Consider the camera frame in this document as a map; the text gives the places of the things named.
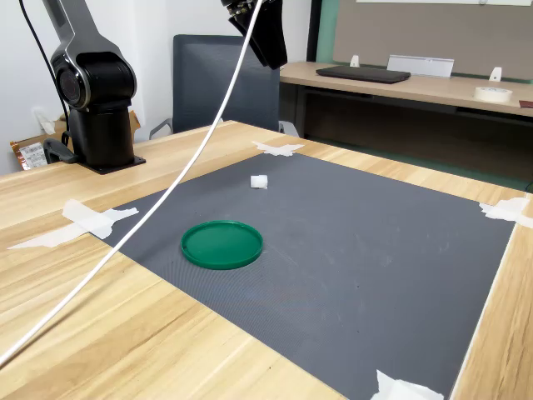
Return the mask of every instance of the gray chair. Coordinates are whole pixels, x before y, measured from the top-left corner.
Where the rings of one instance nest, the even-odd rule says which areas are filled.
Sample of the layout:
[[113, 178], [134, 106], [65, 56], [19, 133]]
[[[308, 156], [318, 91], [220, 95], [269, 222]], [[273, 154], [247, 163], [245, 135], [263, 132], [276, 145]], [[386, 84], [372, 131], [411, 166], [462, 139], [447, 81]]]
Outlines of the gray chair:
[[[151, 130], [145, 140], [165, 125], [173, 133], [211, 125], [232, 80], [243, 42], [244, 38], [237, 36], [175, 36], [173, 117]], [[292, 124], [279, 122], [279, 86], [279, 70], [263, 67], [248, 48], [222, 119], [297, 136]]]

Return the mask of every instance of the cardboard box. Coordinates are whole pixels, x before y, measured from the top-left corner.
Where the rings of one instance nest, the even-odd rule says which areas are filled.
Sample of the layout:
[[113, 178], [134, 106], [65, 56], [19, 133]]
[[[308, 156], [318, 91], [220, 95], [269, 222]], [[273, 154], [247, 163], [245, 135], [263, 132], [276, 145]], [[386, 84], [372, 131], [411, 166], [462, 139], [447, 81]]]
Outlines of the cardboard box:
[[[130, 112], [130, 127], [132, 129], [132, 139], [135, 135], [135, 131], [141, 127], [137, 115], [134, 111]], [[40, 135], [36, 137], [30, 137], [29, 139], [20, 140], [18, 142], [10, 142], [11, 148], [17, 157], [18, 163], [23, 170], [33, 169], [46, 164], [44, 160], [44, 151], [42, 150], [42, 143], [45, 139], [53, 138], [61, 142], [61, 136], [63, 132], [67, 130], [67, 124], [64, 120], [59, 119], [55, 122], [55, 133], [52, 135]], [[68, 148], [73, 152], [72, 140], [68, 141]]]

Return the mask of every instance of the wooden table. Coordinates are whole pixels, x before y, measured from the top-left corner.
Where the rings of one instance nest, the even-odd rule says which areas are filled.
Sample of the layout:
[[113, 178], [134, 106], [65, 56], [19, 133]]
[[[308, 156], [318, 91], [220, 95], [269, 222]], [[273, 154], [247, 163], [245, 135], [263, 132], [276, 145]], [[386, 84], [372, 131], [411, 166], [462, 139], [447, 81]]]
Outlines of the wooden table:
[[[108, 252], [89, 234], [55, 248], [6, 248], [67, 224], [75, 198], [102, 212], [167, 188], [206, 129], [136, 146], [145, 165], [99, 176], [54, 164], [0, 178], [0, 352], [52, 309]], [[523, 192], [308, 142], [235, 122], [217, 129], [192, 179], [259, 152], [252, 140], [477, 202]], [[533, 216], [533, 205], [528, 207]], [[515, 227], [456, 398], [533, 398], [533, 230]], [[185, 293], [116, 255], [0, 371], [2, 398], [341, 398]]]
[[[533, 101], [533, 85], [511, 82], [489, 82], [486, 79], [474, 79], [470, 77], [451, 77], [447, 79], [417, 76], [412, 76], [404, 82], [388, 85], [336, 77], [321, 77], [316, 74], [317, 69], [328, 67], [333, 67], [333, 65], [316, 62], [290, 63], [281, 71], [281, 81], [313, 88], [371, 94], [386, 98], [400, 98], [533, 117], [533, 108], [521, 108], [519, 104], [520, 100]], [[512, 90], [513, 96], [509, 102], [503, 103], [476, 100], [474, 98], [476, 88], [488, 86]]]

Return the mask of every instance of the laptop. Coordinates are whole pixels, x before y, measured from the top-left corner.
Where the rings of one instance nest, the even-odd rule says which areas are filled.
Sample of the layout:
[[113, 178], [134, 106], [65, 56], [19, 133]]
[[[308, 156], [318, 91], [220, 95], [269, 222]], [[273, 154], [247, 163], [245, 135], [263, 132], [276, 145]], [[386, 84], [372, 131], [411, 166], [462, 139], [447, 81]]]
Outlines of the laptop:
[[318, 75], [330, 78], [353, 79], [375, 83], [398, 83], [411, 77], [410, 72], [388, 71], [386, 69], [363, 67], [329, 67], [316, 70]]

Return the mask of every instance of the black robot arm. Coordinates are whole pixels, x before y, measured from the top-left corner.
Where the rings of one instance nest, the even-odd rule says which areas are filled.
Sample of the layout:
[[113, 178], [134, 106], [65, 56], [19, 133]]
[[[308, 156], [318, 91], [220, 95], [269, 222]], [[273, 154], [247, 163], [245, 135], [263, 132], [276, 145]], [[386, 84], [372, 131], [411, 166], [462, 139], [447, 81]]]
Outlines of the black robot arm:
[[261, 7], [250, 46], [259, 61], [272, 69], [286, 64], [286, 47], [281, 15], [283, 0], [222, 0], [230, 13], [230, 23], [246, 36], [253, 9]]
[[[61, 41], [51, 62], [58, 91], [71, 109], [67, 135], [74, 149], [71, 153], [65, 144], [47, 139], [47, 160], [81, 163], [98, 173], [144, 163], [133, 154], [127, 113], [137, 88], [132, 67], [98, 32], [85, 0], [43, 2]], [[242, 35], [254, 8], [262, 8], [250, 45], [261, 63], [272, 69], [286, 63], [282, 4], [283, 0], [222, 0]]]

